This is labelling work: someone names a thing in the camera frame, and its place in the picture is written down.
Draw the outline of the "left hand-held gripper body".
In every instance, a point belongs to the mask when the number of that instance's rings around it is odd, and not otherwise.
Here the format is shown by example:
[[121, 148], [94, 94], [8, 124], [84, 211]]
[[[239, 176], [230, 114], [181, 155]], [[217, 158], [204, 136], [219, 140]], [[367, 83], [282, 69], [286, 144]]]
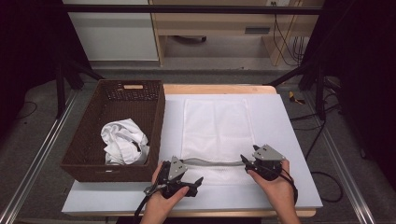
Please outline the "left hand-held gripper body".
[[170, 161], [163, 162], [154, 183], [145, 188], [145, 194], [151, 196], [160, 191], [164, 198], [172, 197], [180, 189], [189, 185], [181, 180], [186, 172], [187, 166], [176, 156], [173, 156]]

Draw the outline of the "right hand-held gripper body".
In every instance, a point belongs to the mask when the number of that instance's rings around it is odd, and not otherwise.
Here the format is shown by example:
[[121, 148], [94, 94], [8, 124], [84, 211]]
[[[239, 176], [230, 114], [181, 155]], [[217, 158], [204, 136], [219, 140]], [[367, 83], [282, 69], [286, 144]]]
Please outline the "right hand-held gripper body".
[[285, 157], [269, 145], [263, 145], [252, 154], [255, 161], [249, 161], [248, 170], [252, 170], [267, 181], [273, 181], [282, 172]]

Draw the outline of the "white cloth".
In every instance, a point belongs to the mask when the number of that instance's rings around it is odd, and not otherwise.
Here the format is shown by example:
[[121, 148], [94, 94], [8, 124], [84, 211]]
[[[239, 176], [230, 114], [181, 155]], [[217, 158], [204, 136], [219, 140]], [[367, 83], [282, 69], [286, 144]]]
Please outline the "white cloth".
[[186, 182], [205, 186], [251, 185], [240, 156], [252, 151], [255, 136], [245, 100], [188, 99], [184, 104], [181, 159]]

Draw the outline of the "white garment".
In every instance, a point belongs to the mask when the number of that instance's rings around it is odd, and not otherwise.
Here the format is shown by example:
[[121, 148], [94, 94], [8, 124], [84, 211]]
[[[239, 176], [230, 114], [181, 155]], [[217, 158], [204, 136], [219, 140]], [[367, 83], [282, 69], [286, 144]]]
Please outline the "white garment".
[[101, 131], [106, 144], [106, 165], [144, 164], [149, 155], [149, 140], [132, 119], [112, 121]]

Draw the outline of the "brown woven basket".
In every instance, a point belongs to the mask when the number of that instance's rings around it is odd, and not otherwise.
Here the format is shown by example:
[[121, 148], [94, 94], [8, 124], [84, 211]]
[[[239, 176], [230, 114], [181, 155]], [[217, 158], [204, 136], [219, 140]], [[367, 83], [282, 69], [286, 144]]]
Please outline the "brown woven basket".
[[[98, 82], [61, 167], [79, 182], [147, 182], [156, 170], [161, 146], [165, 97], [160, 80]], [[131, 119], [148, 138], [143, 164], [107, 165], [100, 132], [111, 121]]]

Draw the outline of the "person's left hand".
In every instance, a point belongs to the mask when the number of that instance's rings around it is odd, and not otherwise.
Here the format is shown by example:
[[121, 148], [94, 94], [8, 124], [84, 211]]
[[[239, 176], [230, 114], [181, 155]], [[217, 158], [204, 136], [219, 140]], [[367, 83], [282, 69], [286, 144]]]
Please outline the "person's left hand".
[[174, 206], [185, 197], [188, 189], [189, 187], [183, 187], [179, 189], [169, 199], [165, 199], [160, 192], [153, 193], [146, 204], [144, 215], [162, 214], [168, 216]]

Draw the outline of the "person's right hand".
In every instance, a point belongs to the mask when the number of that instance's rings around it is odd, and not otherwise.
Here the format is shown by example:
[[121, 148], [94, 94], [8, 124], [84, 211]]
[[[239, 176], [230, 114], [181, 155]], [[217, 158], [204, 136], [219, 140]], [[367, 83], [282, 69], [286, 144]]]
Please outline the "person's right hand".
[[248, 170], [247, 173], [262, 188], [269, 203], [279, 216], [281, 214], [289, 215], [295, 212], [293, 188], [287, 180], [283, 177], [278, 177], [273, 181], [268, 181], [254, 171]]

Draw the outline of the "white foam board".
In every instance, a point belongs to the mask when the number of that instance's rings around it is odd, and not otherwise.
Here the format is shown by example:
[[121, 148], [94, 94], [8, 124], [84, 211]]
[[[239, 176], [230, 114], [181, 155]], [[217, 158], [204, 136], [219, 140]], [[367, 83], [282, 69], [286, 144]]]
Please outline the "white foam board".
[[[298, 190], [300, 217], [312, 217], [322, 206], [317, 187], [278, 94], [168, 94], [161, 139], [160, 158], [181, 152], [182, 107], [188, 99], [246, 99], [252, 117], [255, 142], [274, 147], [290, 161], [290, 174]], [[252, 178], [242, 173], [242, 185], [207, 185], [195, 197], [178, 203], [173, 217], [269, 217], [275, 212]], [[76, 181], [62, 212], [74, 217], [129, 216], [144, 198], [144, 182], [82, 183]]]

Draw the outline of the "yellow and black tool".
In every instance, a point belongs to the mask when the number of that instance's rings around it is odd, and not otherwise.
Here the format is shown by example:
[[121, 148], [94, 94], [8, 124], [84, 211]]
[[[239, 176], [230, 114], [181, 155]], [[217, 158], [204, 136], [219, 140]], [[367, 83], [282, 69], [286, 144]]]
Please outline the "yellow and black tool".
[[290, 102], [293, 102], [293, 103], [296, 103], [296, 104], [299, 104], [299, 105], [305, 105], [305, 100], [297, 99], [295, 97], [293, 91], [289, 91], [289, 99], [290, 99]]

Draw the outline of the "black metal stand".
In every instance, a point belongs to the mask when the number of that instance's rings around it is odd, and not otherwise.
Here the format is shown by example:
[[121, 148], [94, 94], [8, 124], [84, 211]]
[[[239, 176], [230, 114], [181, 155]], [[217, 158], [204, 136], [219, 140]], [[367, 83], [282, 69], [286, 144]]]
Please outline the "black metal stand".
[[286, 80], [295, 77], [297, 75], [302, 75], [298, 87], [302, 91], [309, 90], [313, 84], [316, 84], [316, 94], [315, 94], [315, 110], [318, 117], [321, 120], [326, 119], [325, 109], [324, 109], [324, 78], [325, 78], [325, 65], [324, 63], [305, 63], [299, 67], [291, 70], [286, 75], [279, 77], [269, 83], [267, 86], [276, 87]]
[[95, 73], [90, 67], [84, 66], [76, 61], [66, 60], [58, 64], [55, 70], [58, 102], [58, 113], [56, 118], [59, 118], [66, 108], [64, 82], [67, 81], [73, 90], [80, 90], [84, 86], [80, 74], [85, 74], [95, 80], [103, 79], [102, 76]]

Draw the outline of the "dark curtain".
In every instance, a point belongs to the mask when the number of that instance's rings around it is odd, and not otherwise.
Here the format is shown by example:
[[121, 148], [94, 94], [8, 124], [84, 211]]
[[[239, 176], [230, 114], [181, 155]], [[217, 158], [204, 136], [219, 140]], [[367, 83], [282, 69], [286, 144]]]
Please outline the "dark curtain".
[[396, 0], [324, 0], [305, 57], [339, 22], [320, 53], [341, 81], [341, 102], [363, 148], [396, 190]]
[[44, 10], [46, 5], [62, 5], [63, 0], [0, 0], [0, 138], [24, 105], [25, 94], [35, 86], [55, 79], [58, 62], [54, 49], [25, 10], [31, 7], [47, 25], [61, 53], [77, 63], [90, 63], [69, 15]]

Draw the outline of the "light wooden desk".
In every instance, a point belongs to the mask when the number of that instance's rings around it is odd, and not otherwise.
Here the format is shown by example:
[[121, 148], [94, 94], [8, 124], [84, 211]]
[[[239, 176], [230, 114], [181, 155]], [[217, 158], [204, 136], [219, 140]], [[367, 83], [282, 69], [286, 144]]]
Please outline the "light wooden desk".
[[[322, 7], [325, 0], [148, 0], [151, 5]], [[293, 37], [311, 36], [316, 15], [154, 13], [156, 35], [256, 35], [273, 65], [287, 55]]]

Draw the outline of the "white cabinet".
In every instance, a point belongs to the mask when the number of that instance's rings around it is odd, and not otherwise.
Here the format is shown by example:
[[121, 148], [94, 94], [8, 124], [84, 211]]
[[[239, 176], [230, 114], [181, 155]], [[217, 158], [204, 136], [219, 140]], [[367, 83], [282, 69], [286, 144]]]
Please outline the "white cabinet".
[[149, 13], [68, 13], [92, 62], [157, 61]]

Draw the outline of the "black horizontal bar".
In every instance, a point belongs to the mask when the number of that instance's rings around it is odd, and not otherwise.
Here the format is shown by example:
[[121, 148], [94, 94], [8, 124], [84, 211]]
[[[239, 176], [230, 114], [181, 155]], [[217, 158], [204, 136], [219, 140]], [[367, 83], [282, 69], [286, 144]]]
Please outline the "black horizontal bar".
[[319, 15], [321, 7], [242, 7], [187, 5], [82, 5], [66, 4], [67, 12], [93, 13], [201, 13], [201, 14], [279, 14]]

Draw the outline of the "aluminium rail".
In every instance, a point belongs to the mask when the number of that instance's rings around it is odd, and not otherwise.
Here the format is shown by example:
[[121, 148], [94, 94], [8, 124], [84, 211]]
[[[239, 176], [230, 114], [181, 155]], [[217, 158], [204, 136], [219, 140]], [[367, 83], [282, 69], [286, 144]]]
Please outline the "aluminium rail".
[[0, 224], [13, 224], [18, 213], [21, 210], [33, 184], [35, 183], [48, 155], [50, 154], [53, 145], [55, 144], [58, 136], [63, 129], [66, 120], [76, 102], [79, 91], [71, 90], [66, 100], [64, 112], [61, 113], [60, 117], [57, 118], [47, 134], [44, 142], [40, 149], [37, 151], [31, 165], [25, 173], [21, 183], [15, 191], [13, 197], [7, 204], [6, 208], [0, 214]]
[[351, 206], [360, 224], [375, 224], [375, 218], [364, 200], [361, 191], [355, 182], [352, 173], [343, 161], [341, 154], [326, 127], [322, 130], [323, 141], [332, 160], [334, 169], [340, 178], [341, 185], [351, 203]]

